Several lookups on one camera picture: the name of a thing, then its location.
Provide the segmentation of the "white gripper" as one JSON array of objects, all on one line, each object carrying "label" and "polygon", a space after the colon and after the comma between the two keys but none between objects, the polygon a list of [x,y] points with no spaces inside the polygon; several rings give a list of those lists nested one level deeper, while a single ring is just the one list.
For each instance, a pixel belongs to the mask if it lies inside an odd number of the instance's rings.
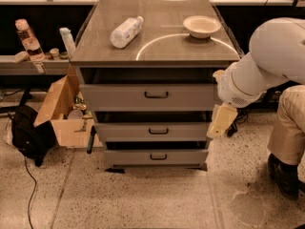
[{"label": "white gripper", "polygon": [[222,105],[215,104],[213,107],[212,122],[207,131],[207,137],[222,137],[237,117],[237,108],[245,108],[255,102],[261,92],[254,91],[249,94],[246,87],[250,80],[239,76],[241,83],[234,78],[240,72],[238,64],[234,62],[226,70],[218,70],[213,73],[217,83],[217,94],[222,100]]}]

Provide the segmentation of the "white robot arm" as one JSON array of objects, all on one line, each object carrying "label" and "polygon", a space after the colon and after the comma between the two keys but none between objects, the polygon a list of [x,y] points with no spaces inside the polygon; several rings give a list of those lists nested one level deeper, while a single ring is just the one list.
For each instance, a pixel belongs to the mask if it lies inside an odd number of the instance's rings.
[{"label": "white robot arm", "polygon": [[213,77],[222,103],[213,107],[209,138],[222,136],[237,111],[263,92],[288,81],[305,83],[305,20],[283,17],[263,23],[250,39],[249,52]]}]

